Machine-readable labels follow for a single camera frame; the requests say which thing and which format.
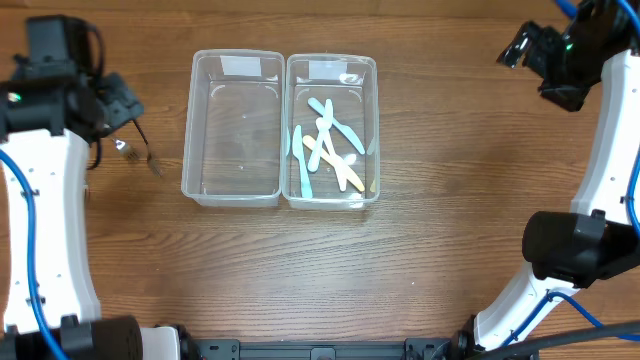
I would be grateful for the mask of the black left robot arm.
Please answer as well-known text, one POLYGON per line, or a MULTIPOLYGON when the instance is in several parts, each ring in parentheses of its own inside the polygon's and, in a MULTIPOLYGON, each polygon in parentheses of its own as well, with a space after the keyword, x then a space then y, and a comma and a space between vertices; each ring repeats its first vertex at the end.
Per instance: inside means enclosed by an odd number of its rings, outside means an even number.
POLYGON ((144 111, 104 70, 97 28, 75 17, 26 22, 29 53, 1 86, 1 165, 9 205, 11 282, 5 359, 179 359, 173 326, 104 319, 85 224, 86 174, 104 138, 144 111))

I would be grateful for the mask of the pale grey-blue plastic knife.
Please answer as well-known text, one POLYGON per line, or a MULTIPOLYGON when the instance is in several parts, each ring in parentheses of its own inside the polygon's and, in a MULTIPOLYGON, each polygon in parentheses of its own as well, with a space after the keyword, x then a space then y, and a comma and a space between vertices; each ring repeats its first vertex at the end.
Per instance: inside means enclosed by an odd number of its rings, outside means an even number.
MULTIPOLYGON (((310 97, 307 100, 308 105, 315 110, 319 115, 325 115, 325 107, 315 97, 310 97)), ((342 135, 355 147, 355 149, 361 154, 365 154, 364 146, 355 131, 348 125, 340 123, 337 119, 332 120, 333 126, 342 133, 342 135)))

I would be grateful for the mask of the white plastic knife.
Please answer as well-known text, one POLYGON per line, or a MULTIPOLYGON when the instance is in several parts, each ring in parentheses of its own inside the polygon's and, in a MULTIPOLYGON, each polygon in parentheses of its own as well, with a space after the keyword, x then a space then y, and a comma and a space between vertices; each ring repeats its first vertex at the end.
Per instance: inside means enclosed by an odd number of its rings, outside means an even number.
POLYGON ((329 154, 329 158, 333 161, 333 167, 335 170, 339 189, 341 192, 345 192, 347 188, 347 178, 346 178, 346 174, 344 172, 343 166, 338 160, 338 156, 335 152, 333 142, 330 136, 330 128, 332 126, 332 122, 330 120, 325 119, 324 117, 319 117, 316 119, 316 126, 319 130, 318 137, 322 138, 322 140, 317 140, 316 144, 319 145, 320 143, 323 143, 326 146, 329 154))

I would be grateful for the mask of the teal plastic knife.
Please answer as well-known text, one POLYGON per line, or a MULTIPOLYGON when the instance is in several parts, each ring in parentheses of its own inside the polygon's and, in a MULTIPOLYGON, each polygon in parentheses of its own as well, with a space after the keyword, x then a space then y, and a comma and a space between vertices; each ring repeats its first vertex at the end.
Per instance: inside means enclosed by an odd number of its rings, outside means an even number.
POLYGON ((313 191, 305 161, 304 144, 300 125, 297 125, 294 128, 292 151, 294 157, 299 163, 301 195, 303 198, 310 199, 313 197, 313 191))

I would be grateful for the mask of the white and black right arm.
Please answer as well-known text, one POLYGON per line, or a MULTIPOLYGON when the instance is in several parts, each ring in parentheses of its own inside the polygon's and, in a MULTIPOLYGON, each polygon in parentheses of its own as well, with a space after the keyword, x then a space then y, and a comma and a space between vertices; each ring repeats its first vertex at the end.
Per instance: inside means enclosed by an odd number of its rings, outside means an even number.
POLYGON ((591 88, 602 101, 589 164, 566 212, 532 215, 524 263, 496 300, 451 340, 451 359, 535 359, 545 348, 603 337, 637 341, 637 325, 604 325, 535 339, 533 330, 577 292, 639 264, 639 4, 563 1, 563 31, 526 22, 499 55, 541 77, 542 98, 579 111, 591 88))

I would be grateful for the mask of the dark metal fork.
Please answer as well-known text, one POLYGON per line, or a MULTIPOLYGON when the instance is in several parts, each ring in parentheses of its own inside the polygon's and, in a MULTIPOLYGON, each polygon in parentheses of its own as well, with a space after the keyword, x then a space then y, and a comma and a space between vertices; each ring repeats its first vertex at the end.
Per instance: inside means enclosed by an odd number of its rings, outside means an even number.
POLYGON ((157 177, 162 177, 163 176, 163 171, 151 149, 150 143, 141 127, 141 125, 139 124, 139 122, 137 120, 133 120, 133 124, 135 125, 139 135, 142 138, 142 141, 144 142, 144 145, 146 147, 146 163, 148 168, 151 170, 151 172, 153 173, 154 176, 157 177))

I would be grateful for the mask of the yellow plastic knife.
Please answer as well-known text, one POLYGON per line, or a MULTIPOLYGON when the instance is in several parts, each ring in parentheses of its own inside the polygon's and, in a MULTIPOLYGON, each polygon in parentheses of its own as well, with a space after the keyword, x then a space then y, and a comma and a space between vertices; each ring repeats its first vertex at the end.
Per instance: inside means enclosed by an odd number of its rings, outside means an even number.
MULTIPOLYGON (((310 150, 316 145, 316 140, 310 136, 305 135, 303 137, 303 144, 310 150)), ((345 176, 346 180, 351 183, 358 191, 364 192, 365 185, 356 172, 347 165, 344 160, 338 155, 330 155, 325 149, 322 149, 320 157, 330 164, 333 168, 338 167, 341 170, 341 174, 345 176)))

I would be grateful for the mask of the light blue plastic knife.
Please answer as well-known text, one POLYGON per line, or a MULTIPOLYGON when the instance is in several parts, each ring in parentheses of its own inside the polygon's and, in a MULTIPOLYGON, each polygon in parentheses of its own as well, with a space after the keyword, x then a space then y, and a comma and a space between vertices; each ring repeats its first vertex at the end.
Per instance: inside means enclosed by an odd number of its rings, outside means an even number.
POLYGON ((333 125, 333 103, 331 99, 327 99, 323 105, 323 112, 319 118, 319 123, 316 125, 318 129, 318 135, 316 137, 315 145, 311 151, 310 160, 308 163, 308 170, 310 172, 316 172, 319 167, 319 161, 321 157, 321 151, 325 137, 329 134, 330 128, 333 125))

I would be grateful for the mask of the wide metal fork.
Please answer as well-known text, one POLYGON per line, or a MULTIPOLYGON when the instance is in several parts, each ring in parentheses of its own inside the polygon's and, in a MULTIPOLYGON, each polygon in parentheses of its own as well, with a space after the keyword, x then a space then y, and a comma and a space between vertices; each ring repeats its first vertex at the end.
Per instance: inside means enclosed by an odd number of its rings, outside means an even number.
POLYGON ((139 160, 139 153, 129 143, 117 137, 111 137, 111 141, 123 159, 128 162, 135 162, 139 160))

